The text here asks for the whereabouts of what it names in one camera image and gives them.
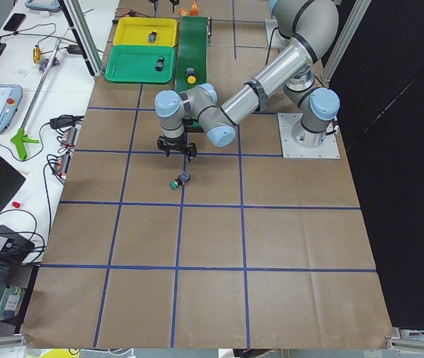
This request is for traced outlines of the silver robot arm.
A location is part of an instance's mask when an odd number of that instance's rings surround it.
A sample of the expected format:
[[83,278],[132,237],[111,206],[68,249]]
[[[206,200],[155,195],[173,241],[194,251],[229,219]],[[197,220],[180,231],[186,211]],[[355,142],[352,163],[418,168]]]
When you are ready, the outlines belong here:
[[264,110],[278,89],[301,109],[306,133],[325,134],[340,107],[337,94],[314,83],[313,65],[327,52],[338,30],[338,9],[333,1],[269,1],[280,36],[288,45],[223,104],[210,83],[182,92],[163,90],[155,97],[162,136],[157,148],[178,151],[188,159],[197,155],[185,136],[187,119],[199,122],[210,142],[219,148],[235,139],[235,129],[256,110]]

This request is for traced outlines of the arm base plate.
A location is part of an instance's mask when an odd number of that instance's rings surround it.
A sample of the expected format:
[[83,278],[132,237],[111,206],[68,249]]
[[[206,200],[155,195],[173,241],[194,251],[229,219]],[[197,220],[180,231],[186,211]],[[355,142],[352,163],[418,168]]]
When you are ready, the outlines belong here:
[[339,160],[341,158],[332,123],[320,134],[304,129],[302,113],[278,113],[282,156],[285,159]]

